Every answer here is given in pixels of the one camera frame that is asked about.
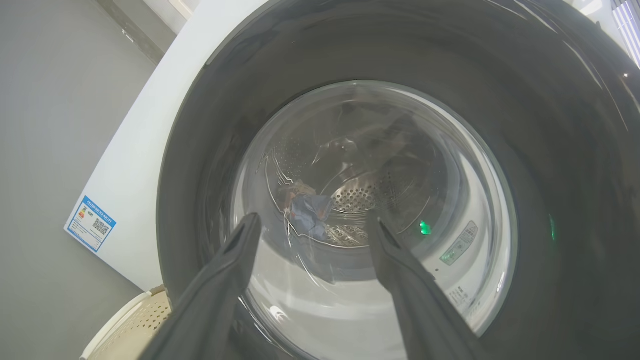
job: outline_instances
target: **laundry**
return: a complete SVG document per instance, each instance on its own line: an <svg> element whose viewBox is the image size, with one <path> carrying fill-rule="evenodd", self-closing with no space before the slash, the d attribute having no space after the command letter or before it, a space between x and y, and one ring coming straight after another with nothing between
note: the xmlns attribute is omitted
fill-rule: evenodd
<svg viewBox="0 0 640 360"><path fill-rule="evenodd" d="M298 234L326 240L324 222L333 207L331 197L300 193L291 201L290 221Z"/></svg>

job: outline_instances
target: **gray wall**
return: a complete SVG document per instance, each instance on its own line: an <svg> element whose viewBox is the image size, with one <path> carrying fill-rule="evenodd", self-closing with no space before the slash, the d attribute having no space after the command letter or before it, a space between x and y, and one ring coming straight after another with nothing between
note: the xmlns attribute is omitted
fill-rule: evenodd
<svg viewBox="0 0 640 360"><path fill-rule="evenodd" d="M62 228L153 69L92 0L0 1L0 359L77 359L140 293Z"/></svg>
<svg viewBox="0 0 640 360"><path fill-rule="evenodd" d="M130 19L140 27L160 50L166 53L175 40L175 33L154 13L143 0L112 0Z"/></svg>

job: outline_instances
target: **front-loading washing machine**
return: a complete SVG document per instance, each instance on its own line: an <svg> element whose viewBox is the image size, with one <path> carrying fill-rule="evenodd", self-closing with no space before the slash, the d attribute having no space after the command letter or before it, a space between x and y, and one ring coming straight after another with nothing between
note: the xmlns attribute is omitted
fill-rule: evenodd
<svg viewBox="0 0 640 360"><path fill-rule="evenodd" d="M174 305L257 213L230 351L404 359L369 248L378 211L490 358L640 354L640 71L601 23L559 1L245 12L166 138L157 251Z"/></svg>

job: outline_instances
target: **green light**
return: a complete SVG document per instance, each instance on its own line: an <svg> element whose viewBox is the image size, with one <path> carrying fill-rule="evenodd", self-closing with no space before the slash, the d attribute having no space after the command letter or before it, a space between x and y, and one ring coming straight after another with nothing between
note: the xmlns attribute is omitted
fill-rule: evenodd
<svg viewBox="0 0 640 360"><path fill-rule="evenodd" d="M427 223L425 223L424 221L420 222L420 232L423 235L430 235L431 234L431 227L427 225Z"/></svg>
<svg viewBox="0 0 640 360"><path fill-rule="evenodd" d="M551 239L552 240L556 240L556 222L554 221L554 218L551 217L551 214L549 214L549 222L551 223Z"/></svg>

